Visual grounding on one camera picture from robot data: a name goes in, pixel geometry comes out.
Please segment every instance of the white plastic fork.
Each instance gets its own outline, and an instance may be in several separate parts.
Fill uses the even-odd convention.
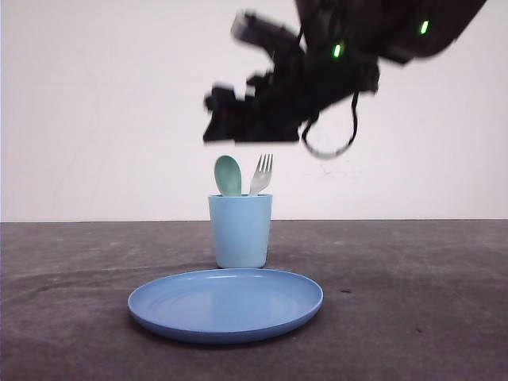
[[[251,190],[249,196],[257,196],[264,188],[268,186],[271,179],[271,169],[273,167],[273,155],[261,155],[257,163],[256,171],[251,181]]]

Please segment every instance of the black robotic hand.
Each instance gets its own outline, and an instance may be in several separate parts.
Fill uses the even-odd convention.
[[[295,0],[298,35],[254,14],[238,16],[233,35],[263,48],[273,71],[254,75],[253,95],[236,98],[233,88],[214,87],[205,104],[212,118],[203,136],[212,140],[297,141],[315,156],[340,155],[356,137],[358,94],[378,90],[378,58],[406,64],[452,43],[486,0]],[[306,50],[300,40],[306,39]],[[324,154],[306,141],[319,113],[352,95],[353,134]]]

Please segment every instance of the blue plate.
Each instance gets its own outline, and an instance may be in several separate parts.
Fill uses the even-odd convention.
[[[134,319],[177,341],[232,344],[291,331],[319,310],[323,290],[287,271],[228,268],[156,279],[128,300]]]

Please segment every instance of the spoon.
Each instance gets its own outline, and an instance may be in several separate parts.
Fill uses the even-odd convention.
[[[215,162],[215,183],[223,196],[241,196],[240,167],[231,156],[221,156]]]

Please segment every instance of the white backdrop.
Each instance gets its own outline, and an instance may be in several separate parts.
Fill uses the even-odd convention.
[[[273,218],[508,218],[508,4],[488,0],[443,54],[383,62],[359,135],[334,161],[301,145],[205,146],[202,100],[269,61],[229,34],[254,9],[298,28],[292,0],[4,0],[2,220],[201,220],[213,168],[244,191],[275,154]],[[349,100],[312,140],[346,140]]]

